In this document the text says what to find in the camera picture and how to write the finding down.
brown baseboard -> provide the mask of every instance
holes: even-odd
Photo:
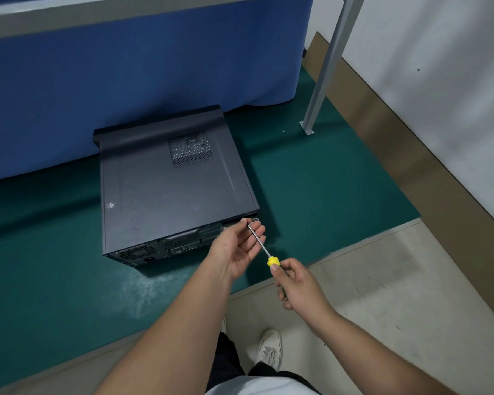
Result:
[[[302,62],[315,80],[327,49],[316,33]],[[494,219],[344,60],[327,97],[494,311]]]

beige tile floor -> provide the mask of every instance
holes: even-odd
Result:
[[[461,394],[494,394],[494,314],[419,220],[336,252],[311,267],[331,304]],[[329,349],[270,282],[231,295],[228,334],[245,370],[269,327],[283,338],[282,369],[324,394],[360,393]],[[0,394],[88,394],[135,343],[124,338],[0,389]]]

screwdriver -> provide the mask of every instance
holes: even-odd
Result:
[[[252,235],[254,235],[254,238],[256,239],[256,241],[258,241],[258,244],[260,244],[262,246],[262,249],[266,253],[267,257],[269,258],[267,260],[267,265],[268,266],[271,266],[271,265],[276,264],[276,265],[281,266],[282,264],[280,263],[280,261],[278,260],[278,258],[276,256],[271,256],[271,254],[269,253],[269,251],[267,250],[267,248],[265,248],[265,246],[262,244],[262,242],[260,241],[260,239],[258,238],[258,236],[256,235],[256,233],[252,229],[251,225],[248,225],[248,228],[251,231]],[[285,290],[284,290],[283,287],[282,287],[282,291],[283,291],[283,298],[284,298],[284,300],[286,300],[287,299],[287,295],[286,295]]]

blue cloth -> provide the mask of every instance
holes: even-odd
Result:
[[[313,0],[250,0],[0,39],[0,178],[97,152],[94,129],[294,97]]]

computer case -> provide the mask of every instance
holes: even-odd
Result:
[[[259,206],[219,106],[95,130],[103,254],[133,267],[210,245]]]

